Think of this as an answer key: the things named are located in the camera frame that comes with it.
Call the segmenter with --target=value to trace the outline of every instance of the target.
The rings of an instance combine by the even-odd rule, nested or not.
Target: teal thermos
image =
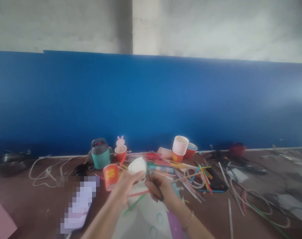
[[[104,138],[92,141],[91,155],[96,169],[104,169],[105,166],[111,163],[110,149]]]

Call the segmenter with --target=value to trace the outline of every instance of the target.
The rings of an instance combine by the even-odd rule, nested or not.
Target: paper cup
[[[126,157],[127,155],[127,147],[125,145],[122,145],[120,147],[121,151],[119,151],[119,147],[117,146],[115,149],[114,149],[114,152],[116,153],[117,155],[117,160],[118,162],[122,162],[123,158]]]
[[[191,159],[195,154],[196,150],[197,146],[195,144],[189,143],[184,157],[187,159]]]
[[[173,151],[172,152],[172,160],[174,162],[181,163],[182,160],[183,160],[183,155],[178,155],[178,154],[174,153],[174,151]]]
[[[144,175],[143,177],[141,177],[141,179],[144,179],[147,173],[146,162],[142,157],[139,157],[135,159],[132,163],[130,163],[130,165],[128,166],[128,170],[131,175],[135,175],[139,171],[144,171]]]
[[[185,155],[189,140],[183,136],[176,136],[173,142],[172,151],[177,155]]]
[[[172,150],[159,147],[157,151],[163,158],[171,158]]]
[[[106,191],[112,191],[118,182],[118,166],[116,164],[109,164],[103,169],[104,182]]]

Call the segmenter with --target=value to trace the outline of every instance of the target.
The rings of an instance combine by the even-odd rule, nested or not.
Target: left hand
[[[123,209],[128,202],[129,192],[131,191],[133,184],[136,181],[139,181],[144,174],[144,171],[140,171],[135,175],[131,175],[128,170],[125,170],[121,174],[115,188],[112,190],[109,200]]]

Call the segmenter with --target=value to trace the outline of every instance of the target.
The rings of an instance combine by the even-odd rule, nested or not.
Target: scissors
[[[147,173],[148,173],[148,176],[149,176],[149,180],[151,181],[151,173],[150,173],[150,168],[148,166],[148,164],[146,163],[146,166],[147,166]],[[156,186],[156,188],[158,189],[158,191],[160,192],[160,195],[161,197],[159,197],[159,200],[160,201],[163,201],[164,200],[164,196],[162,194],[162,191],[160,189],[160,186],[155,182],[155,181],[152,181],[152,183]]]

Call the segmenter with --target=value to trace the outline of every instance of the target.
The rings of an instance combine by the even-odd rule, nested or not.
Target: brown floor
[[[267,151],[247,151],[246,158],[251,161],[259,162],[268,168],[280,173],[287,178],[288,188],[298,188],[302,186],[301,182],[290,179],[289,173],[295,173],[298,166],[282,158],[278,159],[261,159],[260,156],[267,155]],[[33,170],[33,177],[38,176],[46,167],[58,159],[40,160]],[[76,158],[65,165],[64,171],[71,172],[72,169],[83,163],[85,158]],[[195,155],[192,160],[185,160],[185,163],[193,165],[192,161],[201,161],[199,155]],[[10,239],[34,239],[34,238],[56,238],[56,230],[59,227],[60,219],[72,198],[72,192],[78,183],[66,183],[65,187],[48,188],[44,185],[34,187],[33,181],[28,178],[29,170],[24,171],[14,177],[0,177],[0,203],[12,217],[18,229]],[[249,179],[243,185],[246,188],[252,188],[260,193],[280,193],[283,192],[283,179],[274,173],[269,172],[265,176],[254,176],[247,174]],[[243,217],[237,206],[235,199],[229,192],[223,194],[205,194],[205,202],[199,203],[186,190],[180,191],[186,200],[190,201],[190,209],[195,211],[195,215],[201,222],[212,232],[217,239],[230,238],[228,202],[231,199],[234,238],[251,238],[251,239],[270,239],[284,238],[277,230],[273,228],[265,219],[257,215],[254,211],[248,209],[246,217]],[[100,191],[93,201],[91,210],[84,229],[90,224],[94,216],[105,203],[108,192],[105,191],[104,184],[101,183]],[[285,217],[279,213],[274,213],[271,217],[278,224],[285,224]],[[302,238],[302,223],[291,220],[291,227],[283,229],[290,238]],[[73,233],[72,238],[80,238],[83,230]]]

